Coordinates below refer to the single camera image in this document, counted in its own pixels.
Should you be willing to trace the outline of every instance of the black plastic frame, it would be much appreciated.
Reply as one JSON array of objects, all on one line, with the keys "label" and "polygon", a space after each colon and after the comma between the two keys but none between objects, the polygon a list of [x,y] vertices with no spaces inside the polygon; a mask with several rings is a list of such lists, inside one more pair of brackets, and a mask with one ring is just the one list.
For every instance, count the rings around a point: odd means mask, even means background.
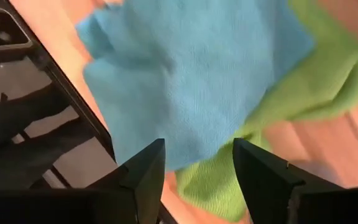
[{"label": "black plastic frame", "polygon": [[[70,100],[70,103],[74,110],[85,121],[88,121],[98,141],[102,144],[107,153],[115,161],[116,157],[114,155],[114,148],[112,146],[111,137],[107,129],[100,122],[98,117],[92,112],[91,108],[88,106],[88,104],[86,104],[84,99],[82,99],[81,95],[78,93],[71,81],[58,66],[58,63],[48,53],[47,49],[42,45],[41,41],[32,32],[31,28],[25,23],[21,15],[16,11],[16,9],[9,2],[9,0],[0,0],[0,8],[3,8],[9,13],[11,13],[16,19],[16,21],[19,23],[19,25],[22,27],[24,32],[26,32],[29,38],[33,41],[35,47],[33,51],[27,55],[30,60],[35,64],[35,66],[37,66],[39,70],[44,71],[54,83],[59,84],[59,88],[62,90],[62,92],[66,94],[66,97],[68,100]],[[55,171],[54,174],[59,177],[60,181],[64,183],[65,187],[71,188],[70,184],[64,179],[64,177],[58,172],[58,170],[53,171]],[[168,210],[165,208],[163,203],[160,204],[158,221],[164,224],[178,224],[168,212]]]}]

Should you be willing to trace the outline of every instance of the blue microfiber cloth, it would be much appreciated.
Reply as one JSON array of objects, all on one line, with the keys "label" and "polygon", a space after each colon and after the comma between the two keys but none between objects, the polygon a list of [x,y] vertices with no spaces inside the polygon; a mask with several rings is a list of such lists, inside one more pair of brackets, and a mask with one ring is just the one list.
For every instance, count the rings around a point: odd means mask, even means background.
[{"label": "blue microfiber cloth", "polygon": [[117,163],[165,138],[168,170],[215,155],[313,48],[284,0],[126,0],[76,28]]}]

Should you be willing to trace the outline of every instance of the wooden floor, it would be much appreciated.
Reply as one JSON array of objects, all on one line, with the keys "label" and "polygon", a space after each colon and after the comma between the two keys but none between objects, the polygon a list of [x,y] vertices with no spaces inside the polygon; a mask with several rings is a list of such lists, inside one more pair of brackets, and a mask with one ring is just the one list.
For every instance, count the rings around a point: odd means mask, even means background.
[{"label": "wooden floor", "polygon": [[[74,29],[74,24],[101,1],[11,0],[89,106],[103,120],[82,77],[82,68],[90,60],[90,56]],[[320,2],[358,35],[358,0]],[[330,121],[281,122],[268,128],[265,133],[274,153],[284,159],[327,164],[336,171],[343,186],[358,186],[358,107],[345,116]],[[167,175],[162,201],[181,224],[227,223],[182,202],[175,193],[175,178],[172,174]]]}]

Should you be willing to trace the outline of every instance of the microfiber cloth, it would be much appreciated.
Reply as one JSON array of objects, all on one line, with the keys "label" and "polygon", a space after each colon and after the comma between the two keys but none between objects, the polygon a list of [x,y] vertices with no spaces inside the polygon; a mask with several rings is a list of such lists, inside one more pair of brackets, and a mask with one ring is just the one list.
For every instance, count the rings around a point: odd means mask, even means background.
[{"label": "microfiber cloth", "polygon": [[214,156],[313,48],[282,0],[126,0],[76,28],[117,163],[165,138],[167,170]]},{"label": "microfiber cloth", "polygon": [[[316,48],[263,97],[234,135],[266,149],[262,130],[275,121],[333,118],[358,103],[358,40],[314,1],[289,3]],[[242,218],[246,205],[234,172],[232,141],[176,176],[178,194],[187,202],[229,221]]]}]

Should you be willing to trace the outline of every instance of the green microfiber cloth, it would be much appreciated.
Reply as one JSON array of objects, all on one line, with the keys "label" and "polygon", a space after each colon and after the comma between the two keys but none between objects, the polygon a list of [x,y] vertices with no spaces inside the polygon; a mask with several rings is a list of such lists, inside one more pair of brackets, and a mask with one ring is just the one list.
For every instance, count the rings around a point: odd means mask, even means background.
[{"label": "green microfiber cloth", "polygon": [[[358,40],[311,0],[289,0],[316,48],[277,83],[234,137],[266,148],[262,130],[280,120],[325,119],[358,104]],[[246,205],[232,161],[232,139],[211,159],[176,171],[178,194],[228,221]]]}]

